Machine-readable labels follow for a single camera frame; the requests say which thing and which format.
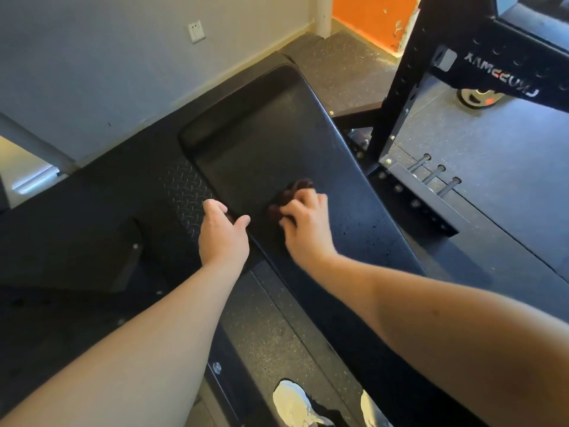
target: hand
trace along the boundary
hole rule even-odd
[[[279,222],[284,229],[286,246],[294,261],[307,273],[334,258],[338,253],[332,242],[328,219],[328,196],[318,195],[314,189],[302,189],[295,193],[281,213],[292,216]]]
[[[246,228],[249,216],[241,216],[231,224],[225,213],[227,207],[219,201],[204,201],[205,217],[200,234],[200,258],[202,265],[219,264],[243,269],[249,257],[249,239]]]

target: white sneaker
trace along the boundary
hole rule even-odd
[[[328,418],[314,412],[304,390],[294,382],[282,380],[273,392],[276,411],[288,427],[334,425]]]
[[[367,427],[393,427],[365,390],[361,395],[360,406]]]

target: logo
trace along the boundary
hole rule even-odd
[[[480,57],[475,57],[472,52],[469,52],[464,59],[480,70],[487,71],[488,74],[515,88],[517,91],[521,91],[528,97],[535,97],[539,94],[539,90],[532,87],[528,81],[516,77],[513,73],[496,68],[494,64],[488,63]]]

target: wall outlet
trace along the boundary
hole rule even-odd
[[[202,21],[194,22],[188,25],[189,35],[192,37],[192,43],[198,43],[205,39]]]

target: orange wall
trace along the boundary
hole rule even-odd
[[[380,48],[398,52],[417,1],[334,0],[333,16]]]

